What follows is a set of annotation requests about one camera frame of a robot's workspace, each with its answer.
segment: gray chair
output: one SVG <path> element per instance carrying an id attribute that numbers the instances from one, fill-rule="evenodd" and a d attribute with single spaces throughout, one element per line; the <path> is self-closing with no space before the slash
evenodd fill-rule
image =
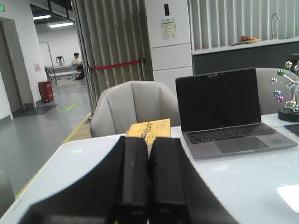
<path id="1" fill-rule="evenodd" d="M 278 113 L 279 108 L 283 107 L 285 102 L 289 100 L 289 95 L 285 94 L 285 100 L 283 102 L 277 102 L 276 97 L 273 95 L 275 90 L 282 91 L 287 88 L 288 84 L 286 78 L 277 75 L 278 70 L 279 68 L 256 68 L 261 114 Z M 289 70 L 285 70 L 285 74 L 289 75 Z M 276 84 L 271 84 L 273 77 L 278 79 Z M 296 75 L 292 73 L 291 78 L 295 80 L 295 77 Z"/>
<path id="2" fill-rule="evenodd" d="M 129 81 L 102 92 L 90 123 L 92 137 L 126 133 L 133 123 L 171 119 L 179 126 L 177 98 L 155 81 Z"/>
<path id="3" fill-rule="evenodd" d="M 14 192 L 8 176 L 0 169 L 0 217 L 14 202 Z"/>

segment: black base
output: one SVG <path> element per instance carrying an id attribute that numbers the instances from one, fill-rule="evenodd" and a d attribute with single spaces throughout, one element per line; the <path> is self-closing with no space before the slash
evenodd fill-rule
<path id="1" fill-rule="evenodd" d="M 282 107 L 278 110 L 278 118 L 285 121 L 299 122 L 299 112 L 286 111 Z"/>

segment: laptop keyboard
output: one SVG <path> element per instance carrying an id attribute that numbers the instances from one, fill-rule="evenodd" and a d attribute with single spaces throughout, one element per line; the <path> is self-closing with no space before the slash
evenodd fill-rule
<path id="1" fill-rule="evenodd" d="M 189 137 L 189 140 L 192 144 L 199 144 L 204 142 L 253 137 L 274 133 L 275 131 L 272 128 L 264 124 L 257 124 L 251 126 L 230 127 L 217 130 L 192 132 L 187 133 L 187 136 Z"/>

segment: floor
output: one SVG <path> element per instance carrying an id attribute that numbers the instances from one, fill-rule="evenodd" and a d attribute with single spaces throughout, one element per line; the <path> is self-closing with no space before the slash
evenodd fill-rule
<path id="1" fill-rule="evenodd" d="M 15 196 L 74 130 L 88 121 L 85 79 L 61 77 L 52 89 L 54 101 L 38 105 L 38 109 L 50 108 L 45 114 L 15 113 L 13 120 L 0 120 L 0 168 L 9 176 Z"/>

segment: doorway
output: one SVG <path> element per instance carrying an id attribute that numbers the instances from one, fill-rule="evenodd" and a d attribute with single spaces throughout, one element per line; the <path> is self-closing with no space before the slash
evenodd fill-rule
<path id="1" fill-rule="evenodd" d="M 4 33 L 3 24 L 0 21 L 0 71 L 5 86 L 11 112 L 22 109 L 20 90 L 17 85 L 11 57 Z"/>

